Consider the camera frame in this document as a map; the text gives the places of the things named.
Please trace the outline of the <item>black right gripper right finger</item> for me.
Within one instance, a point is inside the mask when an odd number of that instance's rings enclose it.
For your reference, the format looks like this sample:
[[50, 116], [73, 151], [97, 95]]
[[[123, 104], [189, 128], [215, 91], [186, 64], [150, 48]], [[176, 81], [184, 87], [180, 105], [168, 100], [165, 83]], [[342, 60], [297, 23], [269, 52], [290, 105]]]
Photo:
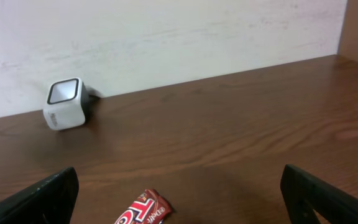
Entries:
[[292, 223], [358, 223], [358, 199], [297, 166], [284, 167], [280, 190]]

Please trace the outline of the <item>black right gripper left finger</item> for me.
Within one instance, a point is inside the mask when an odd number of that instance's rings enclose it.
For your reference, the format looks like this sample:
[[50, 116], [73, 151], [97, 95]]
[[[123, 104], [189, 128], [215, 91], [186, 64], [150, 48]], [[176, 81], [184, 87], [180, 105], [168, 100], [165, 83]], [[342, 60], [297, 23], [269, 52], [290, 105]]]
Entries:
[[70, 223], [78, 192], [76, 170], [64, 168], [0, 201], [0, 224]]

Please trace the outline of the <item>red Top chocolate bar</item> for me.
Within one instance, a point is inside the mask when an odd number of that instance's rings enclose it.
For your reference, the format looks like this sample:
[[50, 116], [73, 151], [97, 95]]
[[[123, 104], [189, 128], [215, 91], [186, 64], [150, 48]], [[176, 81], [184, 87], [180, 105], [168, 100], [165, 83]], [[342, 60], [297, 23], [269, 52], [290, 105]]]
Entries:
[[162, 224], [172, 206], [155, 189], [145, 189], [114, 224]]

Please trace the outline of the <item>white barcode scanner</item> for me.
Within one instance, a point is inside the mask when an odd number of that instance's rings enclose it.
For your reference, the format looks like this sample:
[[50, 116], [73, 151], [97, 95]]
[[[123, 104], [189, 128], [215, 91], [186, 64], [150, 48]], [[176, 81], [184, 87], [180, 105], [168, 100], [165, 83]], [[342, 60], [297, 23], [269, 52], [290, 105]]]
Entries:
[[53, 83], [43, 108], [43, 115], [49, 128], [61, 131], [85, 124], [90, 116], [89, 97], [80, 78]]

